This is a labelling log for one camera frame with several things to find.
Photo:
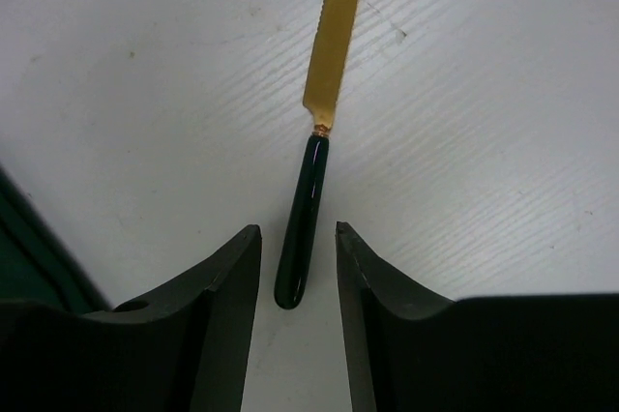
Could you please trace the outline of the gold knife dark handle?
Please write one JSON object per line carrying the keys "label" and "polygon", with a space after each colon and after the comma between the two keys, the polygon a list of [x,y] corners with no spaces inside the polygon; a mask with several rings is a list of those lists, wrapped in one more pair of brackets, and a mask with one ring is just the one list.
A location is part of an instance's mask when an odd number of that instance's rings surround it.
{"label": "gold knife dark handle", "polygon": [[302,103],[312,130],[283,238],[274,285],[281,309],[301,303],[308,281],[339,91],[359,0],[323,0]]}

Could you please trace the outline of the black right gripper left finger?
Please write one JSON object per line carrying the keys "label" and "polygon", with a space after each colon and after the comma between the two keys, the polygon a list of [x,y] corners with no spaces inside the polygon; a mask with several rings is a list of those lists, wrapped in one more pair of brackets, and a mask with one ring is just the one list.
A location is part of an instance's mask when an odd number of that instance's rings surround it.
{"label": "black right gripper left finger", "polygon": [[1,306],[5,411],[237,411],[262,237],[252,224],[210,257],[113,310]]}

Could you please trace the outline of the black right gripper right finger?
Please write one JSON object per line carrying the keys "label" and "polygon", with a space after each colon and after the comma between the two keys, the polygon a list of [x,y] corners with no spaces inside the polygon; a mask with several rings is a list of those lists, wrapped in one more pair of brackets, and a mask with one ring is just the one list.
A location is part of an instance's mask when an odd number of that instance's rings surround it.
{"label": "black right gripper right finger", "polygon": [[356,411],[614,411],[614,294],[445,298],[336,228]]}

